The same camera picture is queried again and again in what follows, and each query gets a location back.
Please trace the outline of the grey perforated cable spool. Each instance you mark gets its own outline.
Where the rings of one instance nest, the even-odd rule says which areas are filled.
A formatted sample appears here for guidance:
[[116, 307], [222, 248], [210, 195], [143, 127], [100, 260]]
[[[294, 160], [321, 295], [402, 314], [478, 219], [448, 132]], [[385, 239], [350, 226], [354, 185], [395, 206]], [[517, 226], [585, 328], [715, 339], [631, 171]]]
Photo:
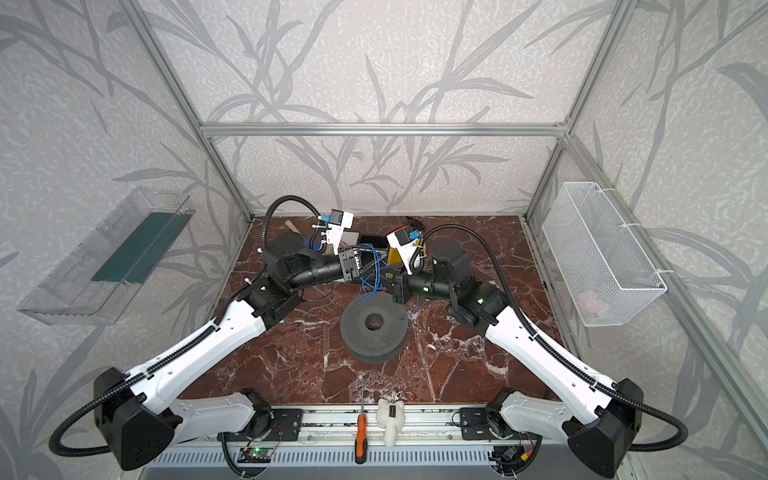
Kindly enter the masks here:
[[403, 304], [391, 294], [377, 292], [354, 299], [340, 320], [342, 340], [349, 352], [368, 364], [382, 364], [398, 356], [409, 336], [409, 318]]

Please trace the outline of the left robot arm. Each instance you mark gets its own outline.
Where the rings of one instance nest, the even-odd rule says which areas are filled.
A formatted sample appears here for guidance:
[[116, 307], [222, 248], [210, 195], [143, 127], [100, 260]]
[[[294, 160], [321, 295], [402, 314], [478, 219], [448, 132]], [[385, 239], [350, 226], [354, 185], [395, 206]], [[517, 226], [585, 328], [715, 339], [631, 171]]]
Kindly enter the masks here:
[[216, 317], [153, 359], [99, 375], [93, 400], [54, 429], [50, 452], [66, 458], [112, 454], [130, 471], [218, 427], [244, 430], [258, 409], [256, 394], [236, 393], [198, 407], [184, 406], [179, 396], [220, 360], [280, 323], [301, 303], [302, 291], [343, 279], [339, 256], [313, 250], [314, 243], [293, 233], [264, 242], [256, 278], [235, 291]]

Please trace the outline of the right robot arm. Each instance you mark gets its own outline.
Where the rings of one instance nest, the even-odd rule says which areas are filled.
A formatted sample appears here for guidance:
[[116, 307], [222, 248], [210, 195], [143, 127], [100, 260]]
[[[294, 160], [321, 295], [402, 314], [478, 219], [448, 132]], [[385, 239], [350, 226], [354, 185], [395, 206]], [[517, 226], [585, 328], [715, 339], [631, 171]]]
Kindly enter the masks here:
[[519, 391], [499, 394], [487, 406], [498, 436], [527, 432], [566, 444], [594, 473], [613, 477], [628, 452], [659, 452], [682, 445], [687, 426], [673, 415], [645, 404], [643, 390], [625, 378], [590, 367], [554, 341], [522, 311], [490, 245], [481, 245], [499, 283], [481, 281], [471, 257], [452, 238], [432, 237], [413, 226], [387, 236], [401, 259], [392, 277], [398, 303], [412, 296], [446, 301], [458, 323], [515, 357], [555, 395], [552, 400]]

